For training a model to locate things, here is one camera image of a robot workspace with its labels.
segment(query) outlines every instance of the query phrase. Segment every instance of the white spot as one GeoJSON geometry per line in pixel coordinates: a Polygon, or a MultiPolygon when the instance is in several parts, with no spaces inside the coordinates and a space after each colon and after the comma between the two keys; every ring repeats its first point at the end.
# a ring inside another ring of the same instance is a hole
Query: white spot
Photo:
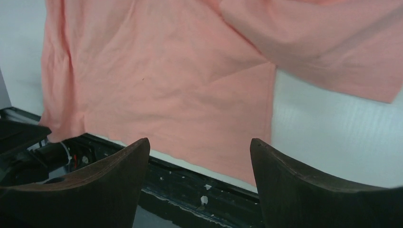
{"type": "Polygon", "coordinates": [[[201,201],[201,205],[207,205],[207,203],[209,202],[209,198],[207,198],[207,196],[202,196],[200,197],[200,201],[201,201]]]}

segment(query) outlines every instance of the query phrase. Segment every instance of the pink cloth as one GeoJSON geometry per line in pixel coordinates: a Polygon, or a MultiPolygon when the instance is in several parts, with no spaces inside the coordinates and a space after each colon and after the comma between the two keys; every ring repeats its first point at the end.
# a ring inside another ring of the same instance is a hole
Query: pink cloth
{"type": "Polygon", "coordinates": [[[95,133],[254,184],[270,141],[275,65],[391,102],[402,85],[400,0],[46,0],[40,124],[95,133]]]}

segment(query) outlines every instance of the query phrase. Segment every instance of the towel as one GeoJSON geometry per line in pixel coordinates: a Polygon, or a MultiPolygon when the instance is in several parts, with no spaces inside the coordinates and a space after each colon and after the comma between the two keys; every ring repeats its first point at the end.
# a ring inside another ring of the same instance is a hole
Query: towel
{"type": "Polygon", "coordinates": [[[377,0],[46,0],[40,124],[94,133],[255,184],[270,142],[276,65],[391,102],[402,86],[402,4],[377,0]]]}

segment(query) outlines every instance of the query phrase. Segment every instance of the black metal frame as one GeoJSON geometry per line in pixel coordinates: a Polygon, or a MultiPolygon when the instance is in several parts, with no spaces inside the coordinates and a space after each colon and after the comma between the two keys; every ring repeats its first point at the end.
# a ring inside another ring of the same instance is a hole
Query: black metal frame
{"type": "MultiPolygon", "coordinates": [[[[37,122],[40,119],[37,115],[17,108],[9,108],[7,111],[25,120],[37,122]]],[[[9,114],[3,110],[0,115],[7,117],[9,114]]],[[[71,141],[90,146],[97,160],[123,148],[90,134],[84,134],[71,141]]],[[[149,159],[139,206],[182,228],[264,227],[256,193],[154,157],[149,159]],[[208,198],[206,205],[202,205],[202,196],[208,198]]]]}

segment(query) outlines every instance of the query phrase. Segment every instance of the fabric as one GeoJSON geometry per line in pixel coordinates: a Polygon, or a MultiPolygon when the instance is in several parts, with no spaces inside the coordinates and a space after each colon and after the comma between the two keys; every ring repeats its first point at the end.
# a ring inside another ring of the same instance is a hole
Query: fabric
{"type": "Polygon", "coordinates": [[[154,150],[255,184],[249,144],[270,141],[274,64],[391,102],[402,85],[402,4],[46,0],[40,124],[52,142],[148,137],[154,150]]]}

